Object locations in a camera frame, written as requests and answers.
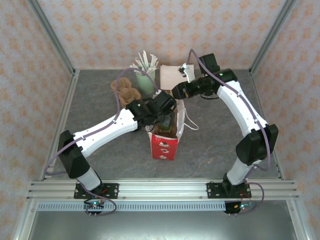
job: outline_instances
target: white string handle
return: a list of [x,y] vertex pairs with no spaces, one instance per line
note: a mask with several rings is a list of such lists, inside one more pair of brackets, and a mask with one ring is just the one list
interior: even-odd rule
[[189,126],[189,125],[186,124],[186,123],[183,123],[183,125],[187,126],[188,128],[190,128],[191,130],[194,130],[194,131],[199,130],[199,126],[198,126],[197,124],[195,124],[195,123],[190,119],[190,117],[188,116],[187,109],[184,108],[184,109],[181,110],[181,111],[184,111],[184,112],[185,112],[186,117],[189,119],[189,121],[190,121],[193,125],[196,126],[196,128],[193,128],[193,127]]

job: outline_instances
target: metal extrusion bar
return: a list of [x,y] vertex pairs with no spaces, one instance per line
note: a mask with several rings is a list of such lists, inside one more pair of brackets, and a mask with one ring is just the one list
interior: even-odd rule
[[316,239],[311,234],[303,202],[287,200],[286,203],[288,206],[288,210],[290,213],[297,240]]
[[34,220],[37,213],[38,202],[32,201],[27,202],[18,223],[15,235],[13,237],[14,240],[28,240],[32,225],[34,224]]
[[[38,212],[83,212],[87,205],[82,201],[41,201]],[[88,211],[110,211],[114,205],[105,202],[103,209],[91,206]],[[225,211],[224,201],[120,201],[117,212],[190,212],[190,211]]]
[[[207,197],[206,184],[221,179],[181,178],[181,179],[103,179],[104,183],[118,183],[116,202],[121,201],[212,201]],[[299,199],[296,183],[292,180],[249,179],[260,183],[264,189],[265,200]],[[32,182],[27,201],[81,201],[74,199],[75,180],[50,180]],[[259,201],[261,189],[250,185],[252,200]],[[217,198],[215,201],[239,200],[238,198]]]
[[262,63],[263,59],[267,55],[267,53],[270,49],[270,46],[272,45],[273,41],[275,40],[281,27],[284,25],[287,17],[291,13],[291,10],[294,7],[296,2],[297,2],[297,0],[287,0],[285,2],[282,10],[280,11],[279,16],[277,17],[269,34],[267,35],[265,41],[263,42],[257,56],[255,57],[252,66],[249,68],[249,72],[251,75],[254,75],[255,72],[258,70],[260,64]]
[[[76,89],[78,77],[79,77],[79,71],[76,70],[75,73],[71,76],[69,87],[68,87],[68,90],[65,94],[65,99],[63,102],[63,106],[61,108],[61,113],[60,113],[60,117],[59,117],[57,126],[55,128],[55,133],[53,136],[51,148],[50,148],[48,156],[47,156],[47,161],[50,158],[52,158],[52,156],[57,152],[59,137],[60,137],[60,134],[65,129],[65,125],[66,125],[66,121],[67,121],[67,117],[68,117],[68,112],[69,112],[72,98],[73,98],[73,95],[74,95],[74,92]],[[52,172],[54,170],[54,164],[55,164],[55,161],[53,161],[52,165],[50,165],[50,167],[48,168],[48,172]],[[44,164],[44,166],[42,168],[40,180],[43,180],[44,178],[51,178],[51,176],[44,176],[45,166],[46,166],[46,164]]]
[[46,32],[47,36],[49,37],[50,41],[52,42],[54,48],[56,49],[58,55],[60,56],[65,68],[69,71],[70,74],[74,73],[74,68],[71,64],[71,61],[66,54],[64,48],[62,47],[58,37],[56,36],[54,29],[52,28],[51,24],[49,23],[44,11],[42,10],[38,0],[27,0],[30,7],[33,9],[35,15],[39,19],[42,28]]
[[[258,106],[259,106],[259,110],[260,110],[260,114],[261,116],[263,117],[263,119],[266,119],[266,115],[264,113],[264,109],[262,107],[262,104],[261,104],[261,101],[260,101],[260,98],[259,98],[259,94],[258,94],[258,91],[257,91],[257,87],[256,87],[256,84],[255,84],[255,81],[254,81],[254,78],[253,76],[251,76],[251,83],[253,85],[253,89],[254,89],[254,93],[255,93],[255,97],[257,99],[257,102],[258,102]],[[277,157],[277,151],[274,150],[273,153],[273,158],[274,158],[274,161],[275,161],[275,164],[276,164],[276,167],[278,169],[278,173],[279,173],[279,176],[281,179],[284,178],[284,168],[282,167],[282,164],[281,162],[278,160],[278,157]]]

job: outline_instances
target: gray tabletop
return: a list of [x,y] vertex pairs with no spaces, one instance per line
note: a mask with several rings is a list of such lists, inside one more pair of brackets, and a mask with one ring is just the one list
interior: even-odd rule
[[[88,129],[116,113],[116,100],[110,83],[120,72],[80,71],[66,130],[74,133]],[[248,70],[235,70],[234,73],[253,107],[261,113]],[[195,71],[195,75],[199,76],[200,72]],[[138,89],[135,74],[129,72],[125,76]],[[159,85],[159,72],[156,73],[156,82]],[[236,145],[243,138],[235,118],[220,99],[204,100],[196,96],[185,99],[184,103],[190,119],[199,126],[199,130],[184,129],[174,161],[152,159],[149,137],[140,130],[121,135],[96,150],[87,158],[91,167],[101,178],[222,178],[233,166],[237,158]],[[271,160],[268,172],[256,170],[251,176],[278,178],[274,158]],[[61,162],[57,160],[54,170],[62,169]]]

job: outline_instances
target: orange floral wallpaper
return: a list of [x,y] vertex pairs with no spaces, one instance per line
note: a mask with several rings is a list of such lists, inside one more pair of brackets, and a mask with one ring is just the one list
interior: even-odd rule
[[0,1],[0,239],[13,239],[70,75],[26,0]]
[[266,118],[279,127],[275,150],[320,236],[320,2],[300,0],[254,76]]
[[138,52],[181,64],[190,48],[248,69],[285,0],[40,0],[72,65],[125,68]]

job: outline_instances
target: white robotic arm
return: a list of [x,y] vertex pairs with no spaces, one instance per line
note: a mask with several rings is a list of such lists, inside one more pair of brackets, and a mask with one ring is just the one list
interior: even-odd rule
[[167,92],[160,92],[155,98],[134,100],[115,116],[89,128],[71,134],[68,130],[60,135],[58,148],[62,149],[75,139],[81,139],[63,151],[59,158],[71,179],[77,179],[84,187],[100,194],[103,183],[90,167],[86,158],[95,150],[119,137],[141,127],[163,123],[172,115],[176,101]]
[[172,94],[175,99],[185,99],[204,93],[215,93],[227,105],[239,124],[244,138],[236,146],[237,159],[231,170],[223,177],[222,182],[227,196],[231,197],[232,192],[237,193],[234,186],[241,185],[249,171],[267,157],[268,151],[263,132],[266,134],[269,150],[272,153],[279,131],[275,124],[269,126],[257,113],[243,93],[232,70],[220,70],[213,54],[202,56],[199,59],[215,78],[208,75],[200,64],[200,70],[204,76],[189,81],[194,76],[188,76],[188,71],[185,71],[188,69],[188,65],[185,63],[179,71],[184,77],[187,77],[188,81],[175,86],[172,89]]

